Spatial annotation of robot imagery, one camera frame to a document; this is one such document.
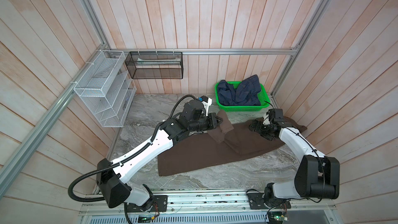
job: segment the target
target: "white mesh shelf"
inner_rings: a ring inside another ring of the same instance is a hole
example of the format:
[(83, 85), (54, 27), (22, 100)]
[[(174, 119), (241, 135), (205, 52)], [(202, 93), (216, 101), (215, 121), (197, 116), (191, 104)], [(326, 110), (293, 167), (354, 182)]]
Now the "white mesh shelf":
[(123, 51), (100, 52), (74, 88), (103, 127), (123, 127), (137, 90), (128, 71), (118, 74), (124, 60)]

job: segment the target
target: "black mesh basket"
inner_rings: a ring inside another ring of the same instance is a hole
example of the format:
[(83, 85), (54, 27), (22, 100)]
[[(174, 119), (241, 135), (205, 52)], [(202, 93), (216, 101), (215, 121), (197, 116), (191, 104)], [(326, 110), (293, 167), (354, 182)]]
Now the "black mesh basket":
[(130, 52), (126, 66), (133, 79), (182, 79), (182, 52)]

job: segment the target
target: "marble table surface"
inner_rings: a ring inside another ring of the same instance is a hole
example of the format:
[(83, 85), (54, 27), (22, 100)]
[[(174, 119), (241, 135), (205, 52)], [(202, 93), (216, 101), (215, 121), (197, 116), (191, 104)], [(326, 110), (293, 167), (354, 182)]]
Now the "marble table surface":
[[(125, 154), (150, 137), (157, 123), (169, 116), (173, 106), (182, 96), (183, 94), (135, 95), (111, 159)], [(209, 112), (218, 112), (215, 96), (211, 94), (207, 96), (213, 99)], [(188, 100), (180, 103), (175, 113), (182, 111), (186, 101)], [(228, 112), (227, 115), (235, 124), (262, 117), (266, 111), (263, 109), (259, 112)], [(293, 152), (284, 145), (259, 157), (166, 177), (158, 175), (156, 157), (144, 165), (130, 181), (137, 184), (145, 183), (151, 189), (263, 190), (267, 183), (294, 178), (298, 166), (299, 162)]]

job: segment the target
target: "wooden plank wall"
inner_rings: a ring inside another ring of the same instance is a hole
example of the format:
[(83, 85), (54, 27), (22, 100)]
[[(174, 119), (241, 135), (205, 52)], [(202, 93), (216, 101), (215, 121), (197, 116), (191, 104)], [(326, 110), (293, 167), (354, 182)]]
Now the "wooden plank wall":
[(396, 223), (398, 0), (332, 0), (276, 101), (341, 163), (344, 223)]
[[(295, 47), (320, 0), (90, 0), (112, 49)], [(184, 56), (184, 79), (139, 93), (212, 93), (257, 74), (272, 91), (288, 56)]]
[[(79, 0), (0, 0), (0, 167), (101, 44)], [(96, 168), (115, 131), (75, 98), (0, 200), (1, 223), (72, 223), (70, 182)], [(95, 181), (76, 186), (92, 193)]]

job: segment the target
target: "green plastic basket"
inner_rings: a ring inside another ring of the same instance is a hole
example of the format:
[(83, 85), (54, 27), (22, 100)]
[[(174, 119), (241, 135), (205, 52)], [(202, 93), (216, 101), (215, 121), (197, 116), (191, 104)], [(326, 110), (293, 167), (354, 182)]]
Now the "green plastic basket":
[[(241, 82), (228, 82), (228, 83), (234, 85), (234, 88), (236, 89)], [(222, 109), (226, 112), (257, 112), (257, 111), (260, 111), (261, 109), (269, 106), (269, 104), (265, 102), (265, 101), (269, 102), (269, 98), (268, 98), (268, 95), (267, 95), (266, 90), (263, 87), (263, 85), (261, 85), (261, 92), (259, 92), (257, 94), (257, 97), (261, 102), (261, 106), (224, 106), (224, 105), (221, 105), (221, 103), (218, 101), (217, 86), (218, 86), (218, 83), (214, 87), (214, 89), (216, 90), (217, 105), (220, 107), (220, 109)]]

